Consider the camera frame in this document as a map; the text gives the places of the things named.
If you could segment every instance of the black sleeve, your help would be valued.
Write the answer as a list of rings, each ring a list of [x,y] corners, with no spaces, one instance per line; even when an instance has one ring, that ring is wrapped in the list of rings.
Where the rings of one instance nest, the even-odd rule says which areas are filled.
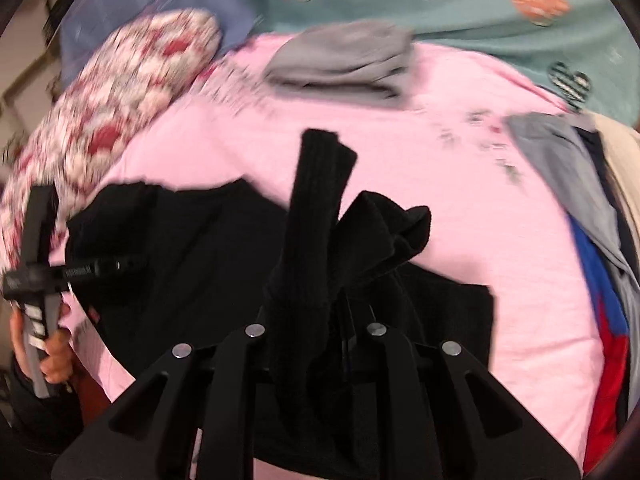
[[[36,453],[62,453],[82,432],[78,395],[64,390],[57,397],[39,399],[15,357],[12,359],[10,381],[14,409],[12,429],[17,441]]]

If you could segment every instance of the orange heart print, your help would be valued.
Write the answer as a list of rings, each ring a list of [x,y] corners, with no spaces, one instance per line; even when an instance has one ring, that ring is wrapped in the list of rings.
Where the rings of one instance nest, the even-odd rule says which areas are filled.
[[[518,11],[536,25],[550,25],[554,18],[569,12],[566,0],[511,0]]]

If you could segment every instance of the silver screw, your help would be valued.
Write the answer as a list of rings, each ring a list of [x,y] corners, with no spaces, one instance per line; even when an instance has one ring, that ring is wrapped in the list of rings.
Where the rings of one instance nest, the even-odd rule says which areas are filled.
[[[381,335],[386,334],[386,326],[382,323],[371,323],[367,326],[367,332],[373,336],[380,337]]]
[[[187,343],[178,343],[171,350],[171,353],[174,355],[174,357],[182,359],[183,357],[187,357],[187,355],[191,353],[191,346],[187,345]]]
[[[442,343],[442,351],[447,355],[460,355],[460,352],[462,352],[462,346],[455,341],[445,341]]]
[[[249,337],[260,337],[264,334],[264,327],[260,323],[254,323],[245,328],[244,333]]]

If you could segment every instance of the person's arm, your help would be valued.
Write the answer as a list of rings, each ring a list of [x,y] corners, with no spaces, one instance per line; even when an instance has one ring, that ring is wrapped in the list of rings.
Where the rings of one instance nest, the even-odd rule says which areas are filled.
[[[68,312],[63,305],[62,313]],[[33,383],[22,341],[23,320],[15,310],[10,320],[14,358],[11,367],[11,404],[14,409],[12,430],[26,449],[58,455],[82,431],[82,415],[78,395],[69,386],[57,397],[39,399],[33,393]],[[69,346],[67,329],[57,330],[46,341],[49,357],[40,363],[47,382],[68,383],[73,375],[73,350]]]

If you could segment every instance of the heart pattern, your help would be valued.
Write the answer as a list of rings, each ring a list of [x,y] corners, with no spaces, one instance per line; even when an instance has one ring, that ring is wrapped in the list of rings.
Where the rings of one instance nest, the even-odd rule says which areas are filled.
[[[562,97],[573,108],[580,110],[591,93],[591,80],[583,72],[571,72],[557,61],[548,69],[549,80],[560,89]]]
[[[535,25],[547,27],[553,20],[569,12],[566,0],[511,0],[511,3]]]

